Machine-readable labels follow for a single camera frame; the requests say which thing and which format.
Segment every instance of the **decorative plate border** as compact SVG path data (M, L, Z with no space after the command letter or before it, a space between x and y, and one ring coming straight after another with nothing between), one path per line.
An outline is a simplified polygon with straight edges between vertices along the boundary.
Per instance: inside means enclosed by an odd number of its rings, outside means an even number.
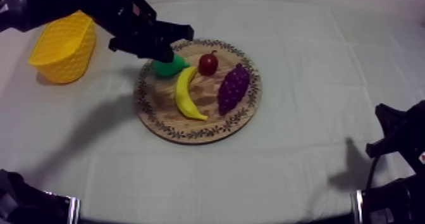
M248 71L250 75L250 84L248 91L245 96L248 96L247 108L242 106L236 111L231 111L231 116L229 116L222 126L216 125L213 128L202 128L198 130L191 130L190 132L177 130L175 127L166 125L163 121L160 121L149 101L146 100L147 95L147 83L146 78L151 72L150 63L146 63L140 71L139 77L135 83L134 98L136 108L147 115L147 119L154 124L154 126L164 132L169 140L175 141L175 139L198 139L201 137L214 137L215 135L220 134L220 138L225 138L231 135L234 131L233 128L235 125L238 125L241 120L243 120L249 113L250 109L256 109L261 100L261 79L257 68L254 67L253 62L245 55L245 53L229 43L222 42L220 40L211 40L211 39L195 39L193 41L183 41L176 42L172 46L175 52L181 51L183 48L192 45L202 45L202 46L219 46L220 49L224 49L229 53L236 54L241 58L242 66Z

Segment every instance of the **purple grapes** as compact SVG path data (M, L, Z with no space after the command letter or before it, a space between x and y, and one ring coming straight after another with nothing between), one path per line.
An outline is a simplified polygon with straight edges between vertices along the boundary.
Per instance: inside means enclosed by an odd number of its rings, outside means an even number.
M239 63L229 72L218 90L218 112L224 116L242 100L248 90L249 73Z

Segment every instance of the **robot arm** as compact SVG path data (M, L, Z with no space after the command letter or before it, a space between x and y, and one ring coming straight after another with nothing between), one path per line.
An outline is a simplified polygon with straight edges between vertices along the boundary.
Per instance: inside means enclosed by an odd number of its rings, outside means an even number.
M190 25L156 20L156 12L144 0L0 0L0 32L15 28L26 32L82 10L111 33L109 48L171 62L170 44L192 40Z

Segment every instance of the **red apple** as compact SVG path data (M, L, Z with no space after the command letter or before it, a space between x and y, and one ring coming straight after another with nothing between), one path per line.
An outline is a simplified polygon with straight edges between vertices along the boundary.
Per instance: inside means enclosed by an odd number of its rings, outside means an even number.
M211 54L205 54L200 57L198 72L204 76L214 75L218 67L218 59L214 55L217 51L212 51Z

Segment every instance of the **plastic fruit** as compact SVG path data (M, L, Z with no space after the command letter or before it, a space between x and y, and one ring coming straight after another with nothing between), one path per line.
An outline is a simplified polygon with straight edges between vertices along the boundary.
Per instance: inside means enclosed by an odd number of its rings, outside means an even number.
M192 99L189 96L189 85L196 74L196 67L184 69L178 77L176 84L176 103L178 109L188 118L199 119L205 121L208 116L202 115Z
M241 65L229 72L218 90L218 112L221 116L227 114L242 100L248 90L250 76Z
M185 59L177 54L174 54L173 61L170 63L163 63L157 60L152 61L154 72L161 77L173 76L183 68L189 66L190 64L186 63Z
M218 67L218 59L214 55L217 51L212 51L211 54L205 54L199 59L199 73L204 76L214 75Z

